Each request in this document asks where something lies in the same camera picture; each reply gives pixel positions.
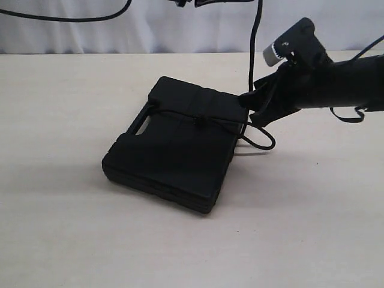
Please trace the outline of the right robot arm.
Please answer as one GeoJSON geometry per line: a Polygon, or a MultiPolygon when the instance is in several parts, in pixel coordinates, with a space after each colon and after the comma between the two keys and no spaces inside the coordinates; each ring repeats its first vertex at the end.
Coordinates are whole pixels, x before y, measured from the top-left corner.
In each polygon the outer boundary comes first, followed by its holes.
{"type": "Polygon", "coordinates": [[[254,83],[255,89],[239,97],[257,127],[302,109],[354,107],[357,111],[383,111],[383,55],[334,62],[325,53],[309,67],[288,57],[276,72],[254,83]]]}

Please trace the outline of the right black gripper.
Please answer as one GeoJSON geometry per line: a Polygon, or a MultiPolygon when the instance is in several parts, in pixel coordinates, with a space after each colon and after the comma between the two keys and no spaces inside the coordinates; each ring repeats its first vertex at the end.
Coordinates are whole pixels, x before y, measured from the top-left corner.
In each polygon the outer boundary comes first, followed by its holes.
{"type": "Polygon", "coordinates": [[[250,115],[256,127],[264,128],[270,123],[285,118],[299,111],[295,100],[308,89],[311,77],[321,68],[330,66],[333,60],[326,52],[310,53],[303,58],[303,53],[292,52],[287,62],[279,66],[277,73],[272,73],[254,82],[254,90],[238,97],[243,108],[262,108],[271,103],[263,112],[250,115]]]}

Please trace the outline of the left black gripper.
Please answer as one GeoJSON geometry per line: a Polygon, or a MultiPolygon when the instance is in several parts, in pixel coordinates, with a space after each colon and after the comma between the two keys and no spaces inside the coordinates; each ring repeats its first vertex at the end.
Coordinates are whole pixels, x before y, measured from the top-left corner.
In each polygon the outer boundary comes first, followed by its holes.
{"type": "Polygon", "coordinates": [[[253,2],[253,0],[170,0],[176,4],[177,7],[185,7],[189,3],[197,7],[202,7],[209,4],[217,3],[243,3],[243,2],[253,2]]]}

